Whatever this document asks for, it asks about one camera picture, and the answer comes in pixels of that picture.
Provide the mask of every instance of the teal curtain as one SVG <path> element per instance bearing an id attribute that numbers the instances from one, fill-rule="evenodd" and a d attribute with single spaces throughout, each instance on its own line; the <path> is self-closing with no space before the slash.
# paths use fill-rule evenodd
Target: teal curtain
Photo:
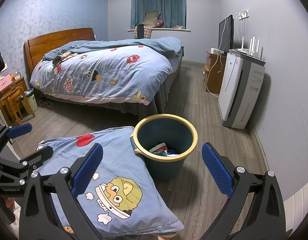
<path id="1" fill-rule="evenodd" d="M 160 12 L 164 28 L 186 28 L 186 0 L 131 0 L 130 28 L 144 21 L 147 12 Z"/>

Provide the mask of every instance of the tissue box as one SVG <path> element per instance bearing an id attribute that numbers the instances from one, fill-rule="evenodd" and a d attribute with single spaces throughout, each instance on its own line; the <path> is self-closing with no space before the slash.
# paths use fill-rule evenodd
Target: tissue box
<path id="1" fill-rule="evenodd" d="M 4 77 L 4 78 L 0 81 L 0 91 L 3 90 L 5 87 L 8 87 L 11 83 L 12 83 L 12 81 L 11 81 L 11 79 L 10 79 L 10 75 Z"/>

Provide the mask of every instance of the patterned wallpaper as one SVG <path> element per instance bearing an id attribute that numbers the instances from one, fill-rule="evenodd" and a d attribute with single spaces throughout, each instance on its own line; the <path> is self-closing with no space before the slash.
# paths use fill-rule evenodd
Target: patterned wallpaper
<path id="1" fill-rule="evenodd" d="M 108 0 L 6 0 L 0 8 L 0 50 L 7 71 L 20 72 L 29 84 L 24 42 L 42 34 L 92 27 L 96 40 L 108 41 L 107 3 Z"/>

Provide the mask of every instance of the tv screen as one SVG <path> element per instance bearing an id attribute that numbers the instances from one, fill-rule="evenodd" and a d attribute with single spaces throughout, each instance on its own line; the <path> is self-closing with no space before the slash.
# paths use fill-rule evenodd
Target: tv screen
<path id="1" fill-rule="evenodd" d="M 223 50 L 224 52 L 228 53 L 230 49 L 233 49 L 233 36 L 234 36 L 234 20 L 233 20 L 233 15 L 230 15 L 229 17 L 221 21 L 219 24 L 218 46 L 220 50 Z"/>

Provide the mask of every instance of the blue gripper pad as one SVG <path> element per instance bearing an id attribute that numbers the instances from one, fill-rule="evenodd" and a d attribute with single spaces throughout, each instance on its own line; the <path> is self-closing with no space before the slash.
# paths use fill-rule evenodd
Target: blue gripper pad
<path id="1" fill-rule="evenodd" d="M 202 158 L 220 192 L 230 198 L 234 191 L 232 177 L 207 143 L 203 144 Z"/>
<path id="2" fill-rule="evenodd" d="M 103 147 L 99 143 L 95 143 L 86 154 L 85 161 L 73 178 L 72 194 L 75 198 L 85 192 L 102 159 Z"/>
<path id="3" fill-rule="evenodd" d="M 7 137 L 10 139 L 15 139 L 19 136 L 22 136 L 26 133 L 30 133 L 32 130 L 32 126 L 30 123 L 27 124 L 23 124 L 14 128 L 10 128 L 8 133 L 7 133 Z"/>

